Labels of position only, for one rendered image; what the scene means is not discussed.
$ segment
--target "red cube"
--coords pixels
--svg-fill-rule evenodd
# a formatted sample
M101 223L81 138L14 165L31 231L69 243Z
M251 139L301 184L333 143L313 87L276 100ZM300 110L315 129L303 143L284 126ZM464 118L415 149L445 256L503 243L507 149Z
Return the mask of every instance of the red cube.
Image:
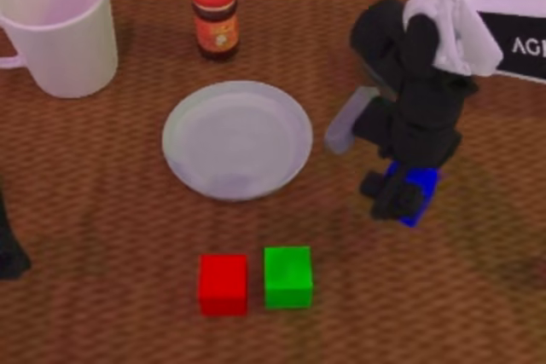
M245 315L247 289L245 255L201 255L198 299L203 315Z

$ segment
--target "brown table surface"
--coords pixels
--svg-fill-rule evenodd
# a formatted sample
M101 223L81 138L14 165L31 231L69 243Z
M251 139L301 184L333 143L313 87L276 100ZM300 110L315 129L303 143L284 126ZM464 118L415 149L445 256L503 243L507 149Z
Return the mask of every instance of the brown table surface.
M113 0L121 57L106 90L61 101L23 69L1 72L0 167L34 268L0 283L0 362L544 362L546 87L482 81L420 227L372 222L357 186L387 163L365 142L336 157L322 136L368 84L347 38L373 1L241 0L241 52L215 64L197 53L188 0ZM287 187L226 205L172 175L160 136L186 95L243 78L296 98L315 143ZM312 246L311 309L264 309L262 252L278 245ZM248 317L198 314L208 252L249 256Z

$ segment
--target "mug handle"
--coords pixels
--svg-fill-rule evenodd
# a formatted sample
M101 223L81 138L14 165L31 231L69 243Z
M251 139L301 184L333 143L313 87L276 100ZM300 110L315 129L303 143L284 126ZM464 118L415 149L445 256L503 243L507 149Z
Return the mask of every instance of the mug handle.
M25 60L21 55L12 55L11 57L0 57L0 70L9 70L11 68L24 67Z

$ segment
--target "white plate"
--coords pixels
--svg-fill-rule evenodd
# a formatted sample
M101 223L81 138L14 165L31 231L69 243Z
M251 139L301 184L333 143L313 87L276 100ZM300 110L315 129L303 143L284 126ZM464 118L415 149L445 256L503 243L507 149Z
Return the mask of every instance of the white plate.
M163 153L188 187L221 200L255 199L304 167L313 131L290 95L264 83L228 81L180 102L163 129Z

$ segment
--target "spice jar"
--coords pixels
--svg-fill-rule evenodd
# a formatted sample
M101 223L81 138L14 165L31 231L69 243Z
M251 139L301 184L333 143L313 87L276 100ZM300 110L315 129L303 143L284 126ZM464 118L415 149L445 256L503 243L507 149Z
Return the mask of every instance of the spice jar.
M208 59L226 60L239 46L237 0L192 0L200 52Z

